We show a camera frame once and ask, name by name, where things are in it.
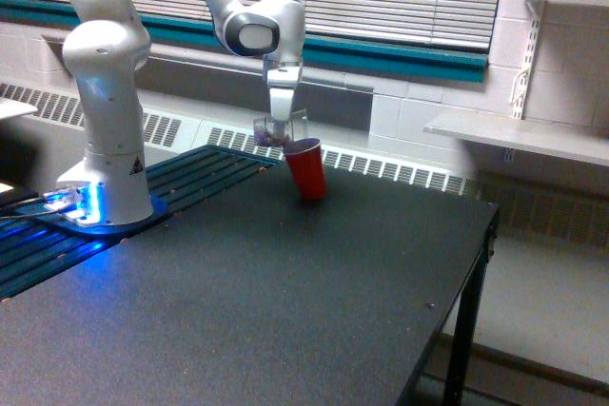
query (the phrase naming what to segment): clear plastic cup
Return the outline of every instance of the clear plastic cup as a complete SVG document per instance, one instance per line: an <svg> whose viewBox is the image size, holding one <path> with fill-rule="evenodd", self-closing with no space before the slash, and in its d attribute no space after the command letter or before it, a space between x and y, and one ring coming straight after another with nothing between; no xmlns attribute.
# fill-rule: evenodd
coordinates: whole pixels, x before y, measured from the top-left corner
<svg viewBox="0 0 609 406"><path fill-rule="evenodd" d="M287 122L271 116L254 120L254 142L258 146L277 147L308 137L306 110L291 114Z"/></svg>

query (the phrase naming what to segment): shelf bracket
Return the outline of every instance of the shelf bracket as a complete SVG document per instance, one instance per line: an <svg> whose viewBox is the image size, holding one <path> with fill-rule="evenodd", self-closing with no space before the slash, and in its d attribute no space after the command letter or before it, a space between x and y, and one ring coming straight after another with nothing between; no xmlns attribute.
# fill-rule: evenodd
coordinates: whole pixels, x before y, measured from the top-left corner
<svg viewBox="0 0 609 406"><path fill-rule="evenodd" d="M524 116L524 106L529 90L531 73L533 71L533 63L535 61L535 52L540 38L541 20L543 18L544 3L536 0L525 0L526 7L531 13L531 26L529 28L528 40L524 51L524 58L521 66L521 71L514 78L512 84L512 93L510 96L510 105L512 106L512 118L520 120ZM503 159L506 162L514 161L514 150L506 149L503 154Z"/></svg>

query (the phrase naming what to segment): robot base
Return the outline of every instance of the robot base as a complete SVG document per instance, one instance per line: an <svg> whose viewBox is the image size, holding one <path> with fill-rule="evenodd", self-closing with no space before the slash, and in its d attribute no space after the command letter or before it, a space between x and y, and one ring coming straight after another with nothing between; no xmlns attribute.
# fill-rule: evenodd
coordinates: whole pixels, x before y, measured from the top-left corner
<svg viewBox="0 0 609 406"><path fill-rule="evenodd" d="M169 216L167 203L153 196L150 196L150 202L152 203L152 209L154 211L148 218L144 219L143 221L128 223L124 225L97 225L93 227L84 227L64 218L61 214L39 216L34 219L43 222L47 225L52 225L58 230L77 235L87 235L94 238L126 238L143 232L147 228L150 228L156 223L165 220ZM40 213L44 211L47 211L47 209L40 203L23 206L17 210L17 213L26 215Z"/></svg>

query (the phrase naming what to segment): white wall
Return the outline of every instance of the white wall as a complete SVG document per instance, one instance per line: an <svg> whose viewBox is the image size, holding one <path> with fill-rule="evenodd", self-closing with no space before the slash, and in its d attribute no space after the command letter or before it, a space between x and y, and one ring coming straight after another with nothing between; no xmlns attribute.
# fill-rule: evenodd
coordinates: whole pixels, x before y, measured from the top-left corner
<svg viewBox="0 0 609 406"><path fill-rule="evenodd" d="M603 167L528 153L517 153L515 162L507 164L502 160L501 148L422 131L444 110L480 109L508 114L510 89L521 65L529 24L523 0L500 0L490 67L483 84L388 79L346 72L344 68L307 68L306 81L374 93L369 135L344 131L339 135L339 129L326 126L319 130L323 140L431 162L467 175L479 171L499 173L609 195L609 172ZM49 48L43 35L51 42L60 42L65 32L0 23L0 77L75 89L56 56L59 47ZM175 48L173 52L186 56L197 51ZM224 56L218 59L226 60L228 67L239 61ZM239 62L251 71L259 71L258 63ZM548 6L525 116L595 126L609 136L608 69L609 10ZM171 105L167 102L166 108L171 109ZM242 114L240 121L254 116Z"/></svg>

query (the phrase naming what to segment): table leg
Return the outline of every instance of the table leg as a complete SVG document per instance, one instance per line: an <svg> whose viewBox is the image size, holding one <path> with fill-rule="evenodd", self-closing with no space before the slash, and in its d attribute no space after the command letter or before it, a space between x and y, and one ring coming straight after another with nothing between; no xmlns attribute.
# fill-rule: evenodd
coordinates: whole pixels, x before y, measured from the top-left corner
<svg viewBox="0 0 609 406"><path fill-rule="evenodd" d="M476 329L476 319L478 318L488 258L489 239L487 238L474 271L461 293L455 336L448 364L448 375L444 387L444 406L458 406L462 404L465 374L467 373L467 363L474 340L474 330Z"/></svg>

